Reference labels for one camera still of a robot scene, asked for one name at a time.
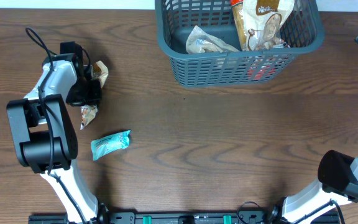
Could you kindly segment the grey plastic lattice basket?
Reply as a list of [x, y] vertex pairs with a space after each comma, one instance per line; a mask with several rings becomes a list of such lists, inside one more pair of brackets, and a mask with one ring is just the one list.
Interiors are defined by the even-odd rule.
[[295, 1], [293, 12], [280, 29], [287, 48], [262, 51], [187, 53], [186, 40], [195, 26], [237, 49], [241, 47], [229, 1], [156, 0], [155, 15], [158, 44], [170, 58], [175, 80], [185, 87], [267, 82], [324, 40], [315, 1]]

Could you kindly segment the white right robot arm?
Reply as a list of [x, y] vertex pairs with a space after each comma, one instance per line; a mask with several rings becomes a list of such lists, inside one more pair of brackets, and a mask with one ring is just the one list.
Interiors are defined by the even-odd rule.
[[358, 157], [328, 151], [318, 176], [272, 209], [267, 223], [344, 223], [341, 205], [358, 202]]

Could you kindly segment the beige cookie bag with barcode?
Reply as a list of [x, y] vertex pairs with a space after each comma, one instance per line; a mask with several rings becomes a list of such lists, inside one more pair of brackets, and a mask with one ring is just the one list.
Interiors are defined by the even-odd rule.
[[242, 5], [245, 43], [242, 50], [270, 50], [283, 45], [279, 31], [292, 13], [294, 0], [245, 0]]

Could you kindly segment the orange cracker sleeve package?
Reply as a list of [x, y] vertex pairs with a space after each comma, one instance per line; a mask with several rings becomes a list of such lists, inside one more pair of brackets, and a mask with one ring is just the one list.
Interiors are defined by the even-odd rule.
[[235, 20], [239, 43], [242, 51], [247, 50], [247, 34], [244, 29], [243, 0], [230, 0], [232, 15]]

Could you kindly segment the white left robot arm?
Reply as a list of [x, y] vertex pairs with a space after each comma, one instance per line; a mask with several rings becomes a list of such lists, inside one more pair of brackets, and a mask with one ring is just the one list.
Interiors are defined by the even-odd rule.
[[101, 84], [84, 65], [85, 50], [62, 42], [47, 57], [34, 89], [7, 104], [7, 117], [19, 163], [45, 179], [67, 214], [64, 223], [109, 223], [104, 204], [90, 192], [76, 161], [78, 140], [67, 105], [97, 105]]

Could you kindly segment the beige PanBee snack bag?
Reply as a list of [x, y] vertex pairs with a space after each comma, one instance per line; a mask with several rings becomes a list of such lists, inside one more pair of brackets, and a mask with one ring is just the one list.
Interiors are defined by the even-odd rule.
[[[97, 61], [93, 64], [93, 72], [91, 74], [92, 80], [98, 80], [102, 88], [109, 75], [107, 66], [102, 61]], [[81, 107], [81, 124], [80, 129], [84, 129], [87, 125], [95, 119], [98, 112], [97, 105], [84, 105]]]

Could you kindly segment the teal snack packet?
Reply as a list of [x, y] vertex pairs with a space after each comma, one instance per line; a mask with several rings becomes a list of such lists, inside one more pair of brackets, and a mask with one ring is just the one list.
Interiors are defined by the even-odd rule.
[[101, 139], [93, 140], [91, 142], [93, 160], [97, 161], [99, 158], [109, 154], [110, 152], [126, 149], [131, 143], [129, 138], [130, 133], [131, 131], [127, 130], [105, 136]]

